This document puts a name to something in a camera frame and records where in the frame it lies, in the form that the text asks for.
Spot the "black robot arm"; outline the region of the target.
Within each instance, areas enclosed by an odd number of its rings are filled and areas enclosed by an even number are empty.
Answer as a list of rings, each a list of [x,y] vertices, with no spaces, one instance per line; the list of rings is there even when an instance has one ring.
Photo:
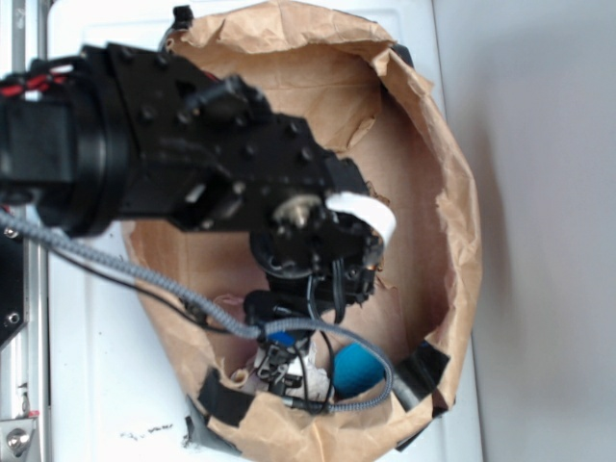
[[[269,286],[251,323],[316,318],[372,293],[384,234],[346,210],[357,165],[239,76],[120,44],[37,62],[1,83],[1,200],[71,237],[120,219],[247,232]]]

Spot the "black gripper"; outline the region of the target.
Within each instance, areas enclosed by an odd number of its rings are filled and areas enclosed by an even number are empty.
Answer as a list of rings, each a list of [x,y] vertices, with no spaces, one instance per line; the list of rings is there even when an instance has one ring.
[[[269,283],[250,293],[255,320],[318,319],[331,311],[341,322],[347,307],[366,301],[385,250],[385,205],[357,192],[252,197],[247,205],[250,250]],[[308,341],[262,342],[255,374],[277,396],[301,392]]]

